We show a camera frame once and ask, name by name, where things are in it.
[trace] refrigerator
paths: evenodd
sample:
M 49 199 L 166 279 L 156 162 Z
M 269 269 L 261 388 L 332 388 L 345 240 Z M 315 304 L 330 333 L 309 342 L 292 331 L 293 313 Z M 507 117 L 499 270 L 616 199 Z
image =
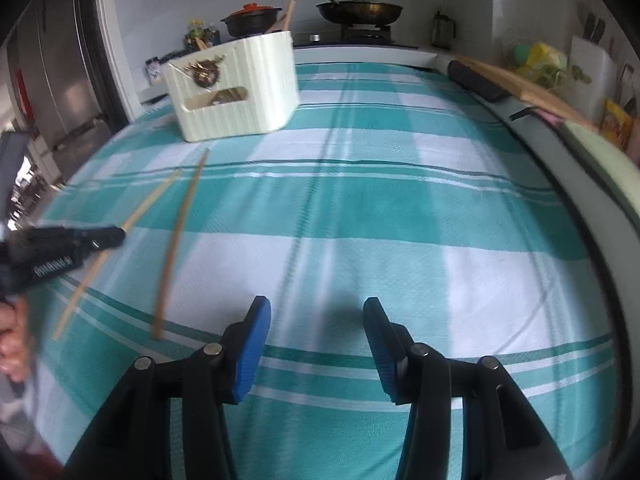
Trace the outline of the refrigerator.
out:
M 126 114 L 111 78 L 95 0 L 32 0 L 9 39 L 14 93 L 41 158 L 61 182 L 117 131 Z

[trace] glass kettle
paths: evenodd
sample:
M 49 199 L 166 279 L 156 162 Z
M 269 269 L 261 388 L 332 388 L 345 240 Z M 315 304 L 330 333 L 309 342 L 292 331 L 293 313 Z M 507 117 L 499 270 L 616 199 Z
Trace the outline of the glass kettle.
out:
M 456 22 L 449 16 L 437 12 L 433 17 L 431 45 L 444 50 L 451 50 L 451 42 L 456 37 Z

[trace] person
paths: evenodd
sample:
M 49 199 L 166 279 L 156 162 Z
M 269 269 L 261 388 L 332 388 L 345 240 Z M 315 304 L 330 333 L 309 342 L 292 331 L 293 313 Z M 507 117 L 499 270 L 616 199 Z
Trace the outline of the person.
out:
M 14 306 L 0 302 L 0 372 L 14 383 L 24 382 L 29 375 L 27 313 L 22 296 Z

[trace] silver bolt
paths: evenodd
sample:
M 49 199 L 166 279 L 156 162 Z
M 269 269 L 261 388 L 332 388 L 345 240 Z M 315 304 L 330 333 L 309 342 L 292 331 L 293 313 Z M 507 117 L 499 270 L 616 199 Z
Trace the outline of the silver bolt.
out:
M 418 357 L 429 355 L 429 347 L 424 343 L 414 343 L 411 345 L 411 353 Z
M 146 370 L 151 366 L 151 359 L 146 356 L 139 357 L 136 359 L 136 362 L 134 362 L 133 365 L 136 367 L 136 370 Z
M 500 366 L 500 361 L 491 355 L 485 355 L 482 359 L 480 359 L 482 366 L 485 368 L 489 368 L 489 370 L 495 370 L 498 366 Z
M 207 355 L 218 355 L 222 352 L 222 345 L 220 343 L 209 343 L 205 345 L 202 351 Z

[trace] checkered tablecloth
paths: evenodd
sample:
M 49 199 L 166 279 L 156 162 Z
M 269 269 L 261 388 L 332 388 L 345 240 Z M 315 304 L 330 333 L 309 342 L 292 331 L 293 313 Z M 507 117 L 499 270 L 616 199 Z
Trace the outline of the checkered tablecloth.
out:
M 298 66 L 298 78 L 300 107 L 272 134 L 190 144 L 170 106 L 146 114 L 46 213 L 55 224 L 121 224 L 184 170 L 59 342 L 50 334 L 87 265 L 30 294 L 35 418 L 54 452 L 68 458 L 137 355 L 184 357 L 261 294 L 273 319 L 254 387 L 225 409 L 240 478 L 391 479 L 408 411 L 383 393 L 362 328 L 363 302 L 377 296 L 448 357 L 499 356 L 569 466 L 590 478 L 614 418 L 612 339 L 586 249 L 543 173 L 444 76 L 331 63 Z M 205 148 L 165 338 L 153 341 L 164 253 Z M 453 407 L 451 479 L 462 455 L 462 404 Z M 178 454 L 174 467 L 179 477 Z

